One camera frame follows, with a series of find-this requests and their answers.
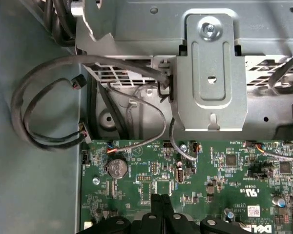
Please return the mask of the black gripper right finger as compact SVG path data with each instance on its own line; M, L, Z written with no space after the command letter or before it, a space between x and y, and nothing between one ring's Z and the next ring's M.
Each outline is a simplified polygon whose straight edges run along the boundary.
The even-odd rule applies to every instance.
M205 218L197 225L189 221L184 214L176 213L172 207L170 197L162 195L163 215L169 234L241 234L242 228L238 225L225 222L221 219Z

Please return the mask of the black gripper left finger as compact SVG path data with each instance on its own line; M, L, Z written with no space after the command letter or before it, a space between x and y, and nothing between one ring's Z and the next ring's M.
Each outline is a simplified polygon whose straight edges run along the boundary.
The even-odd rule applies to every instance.
M164 203L160 195L151 196L151 209L141 220L130 222L122 216L109 218L98 223L98 234L163 234Z

